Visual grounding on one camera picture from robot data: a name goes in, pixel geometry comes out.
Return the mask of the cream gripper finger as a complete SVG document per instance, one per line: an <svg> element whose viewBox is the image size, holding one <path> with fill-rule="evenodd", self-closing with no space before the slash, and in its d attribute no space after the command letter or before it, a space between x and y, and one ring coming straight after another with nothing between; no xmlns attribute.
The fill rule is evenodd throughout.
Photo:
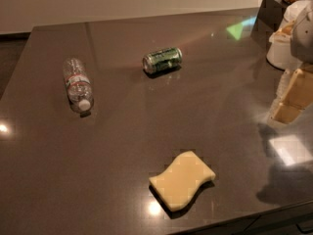
<svg viewBox="0 0 313 235"><path fill-rule="evenodd" d="M313 103L313 71L285 70L276 99L269 111L269 121L289 124Z"/></svg>

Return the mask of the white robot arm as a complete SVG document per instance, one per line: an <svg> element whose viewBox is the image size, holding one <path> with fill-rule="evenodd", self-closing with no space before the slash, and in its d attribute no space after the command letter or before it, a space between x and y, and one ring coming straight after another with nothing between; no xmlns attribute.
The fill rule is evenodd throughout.
<svg viewBox="0 0 313 235"><path fill-rule="evenodd" d="M313 1L288 6L269 42L267 61L284 73L268 122L289 124L313 103Z"/></svg>

